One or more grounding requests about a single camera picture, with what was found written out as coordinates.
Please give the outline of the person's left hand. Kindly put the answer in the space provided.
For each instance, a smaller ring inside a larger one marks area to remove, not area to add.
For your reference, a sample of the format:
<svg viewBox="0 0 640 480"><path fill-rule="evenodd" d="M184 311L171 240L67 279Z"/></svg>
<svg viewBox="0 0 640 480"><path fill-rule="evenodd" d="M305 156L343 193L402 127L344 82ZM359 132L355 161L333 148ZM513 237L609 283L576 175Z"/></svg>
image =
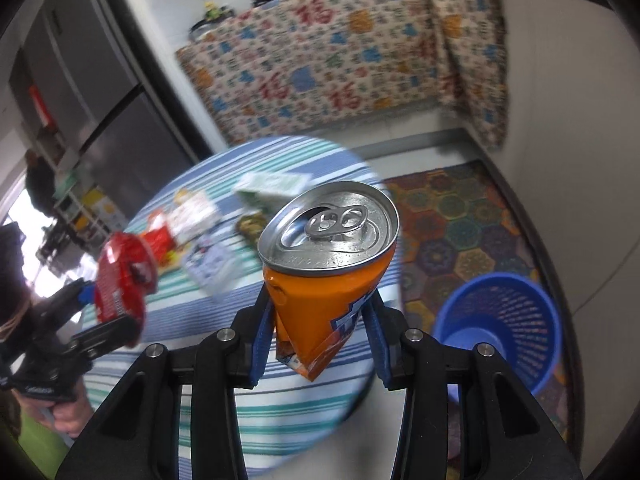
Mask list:
<svg viewBox="0 0 640 480"><path fill-rule="evenodd" d="M26 415L40 425L59 434L67 434L70 438L77 438L81 434L94 413L82 379L79 379L74 387L73 402L53 403L26 398L16 390L12 390L11 393Z"/></svg>

